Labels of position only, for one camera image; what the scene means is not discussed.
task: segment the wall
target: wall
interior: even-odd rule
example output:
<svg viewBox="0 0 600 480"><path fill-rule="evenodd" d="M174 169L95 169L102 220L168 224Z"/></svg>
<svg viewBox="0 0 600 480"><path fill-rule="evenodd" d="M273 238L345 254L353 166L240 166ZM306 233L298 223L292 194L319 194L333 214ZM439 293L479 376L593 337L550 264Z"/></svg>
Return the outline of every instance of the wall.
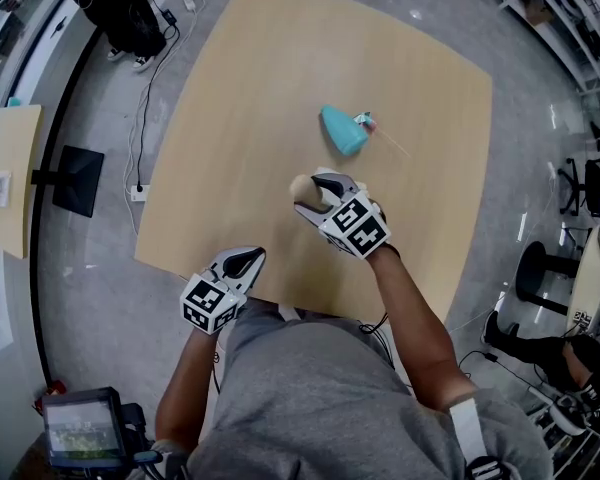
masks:
<svg viewBox="0 0 600 480"><path fill-rule="evenodd" d="M44 431L42 417L31 407L17 346L0 350L0 480L9 474L27 448Z"/></svg>
<svg viewBox="0 0 600 480"><path fill-rule="evenodd" d="M44 390L44 376L35 348L27 305L15 299L21 262L0 251L0 480L8 478L26 449L44 430L42 418L31 407Z"/></svg>

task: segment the display screen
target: display screen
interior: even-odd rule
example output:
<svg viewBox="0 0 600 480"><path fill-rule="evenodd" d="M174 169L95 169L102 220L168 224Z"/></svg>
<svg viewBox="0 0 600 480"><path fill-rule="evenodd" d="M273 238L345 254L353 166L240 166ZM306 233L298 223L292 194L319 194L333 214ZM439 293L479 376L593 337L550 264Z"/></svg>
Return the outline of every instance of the display screen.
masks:
<svg viewBox="0 0 600 480"><path fill-rule="evenodd" d="M108 402L47 405L45 415L52 457L107 459L122 455Z"/></svg>

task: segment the office chair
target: office chair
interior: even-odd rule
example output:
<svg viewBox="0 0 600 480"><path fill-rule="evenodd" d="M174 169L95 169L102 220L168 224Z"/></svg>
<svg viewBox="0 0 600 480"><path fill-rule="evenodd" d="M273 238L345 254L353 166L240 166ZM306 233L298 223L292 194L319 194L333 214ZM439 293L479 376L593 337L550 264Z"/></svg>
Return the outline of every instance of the office chair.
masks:
<svg viewBox="0 0 600 480"><path fill-rule="evenodd" d="M567 205L560 209L560 213L564 214L575 203L575 209L571 210L571 215L575 217L578 215L580 206L586 201L591 215L600 218L600 167L598 166L600 158L597 160L588 160L585 164L583 184L578 180L578 171L576 170L573 158L567 158L567 164L571 164L573 177L569 176L562 169L558 169L558 174L563 176L569 182L569 185L571 185L571 196ZM585 201L582 204L580 202L580 192L585 193Z"/></svg>

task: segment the small table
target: small table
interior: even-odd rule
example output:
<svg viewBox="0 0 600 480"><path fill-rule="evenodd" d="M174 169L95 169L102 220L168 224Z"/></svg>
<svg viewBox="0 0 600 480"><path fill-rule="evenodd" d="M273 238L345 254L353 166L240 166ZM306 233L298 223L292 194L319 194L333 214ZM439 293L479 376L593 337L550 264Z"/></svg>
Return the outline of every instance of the small table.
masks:
<svg viewBox="0 0 600 480"><path fill-rule="evenodd" d="M547 270L575 278L569 306L537 294ZM600 225L589 235L580 261L551 256L541 242L529 245L516 274L516 293L520 300L565 315L568 331L588 329L600 306Z"/></svg>
<svg viewBox="0 0 600 480"><path fill-rule="evenodd" d="M382 132L342 156L320 130L325 104L371 111ZM293 209L294 177L331 168L382 204L392 243L444 321L490 128L491 78L413 27L351 0L231 0L171 118L135 257L189 278L219 250L259 245L267 261L254 297L377 320L384 307L366 262Z"/></svg>
<svg viewBox="0 0 600 480"><path fill-rule="evenodd" d="M593 228L580 258L567 311L567 330L576 334L595 322L600 310L600 225Z"/></svg>
<svg viewBox="0 0 600 480"><path fill-rule="evenodd" d="M9 202L0 208L0 248L26 258L31 173L42 107L0 108L0 171L11 173Z"/></svg>

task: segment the sneaker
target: sneaker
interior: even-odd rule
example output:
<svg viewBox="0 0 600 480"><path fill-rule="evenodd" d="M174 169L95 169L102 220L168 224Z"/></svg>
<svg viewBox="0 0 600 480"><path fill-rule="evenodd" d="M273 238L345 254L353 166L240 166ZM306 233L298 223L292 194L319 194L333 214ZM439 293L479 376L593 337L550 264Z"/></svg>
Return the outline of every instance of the sneaker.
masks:
<svg viewBox="0 0 600 480"><path fill-rule="evenodd" d="M147 69L153 61L156 60L155 55L153 57L138 57L136 61L133 63L133 69L136 73L142 73L145 69Z"/></svg>
<svg viewBox="0 0 600 480"><path fill-rule="evenodd" d="M484 321L480 341L484 345L490 345L498 334L500 334L500 328L498 327L498 312L492 311Z"/></svg>
<svg viewBox="0 0 600 480"><path fill-rule="evenodd" d="M111 48L109 53L107 53L107 60L110 62L115 62L118 59L124 57L127 54L124 50L118 50L117 48Z"/></svg>

